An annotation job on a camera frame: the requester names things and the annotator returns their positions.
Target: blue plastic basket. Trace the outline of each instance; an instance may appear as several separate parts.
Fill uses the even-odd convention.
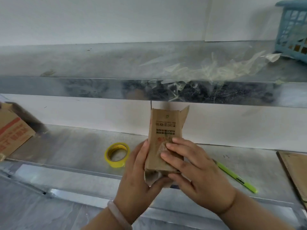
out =
[[[275,50],[307,63],[307,0],[285,0]]]

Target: masking tape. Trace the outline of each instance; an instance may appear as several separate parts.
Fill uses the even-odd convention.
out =
[[[111,161],[110,158],[111,158],[112,153],[114,153],[118,149],[126,150],[127,153],[126,153],[125,157],[120,159],[120,160],[118,160],[118,161]],[[127,160],[128,156],[129,156],[129,154],[130,154],[130,149],[129,149],[129,146],[127,144],[125,144],[125,143],[114,143],[110,147],[108,147],[108,149],[105,151],[104,159],[113,168],[120,168],[120,167],[125,166],[126,160]]]

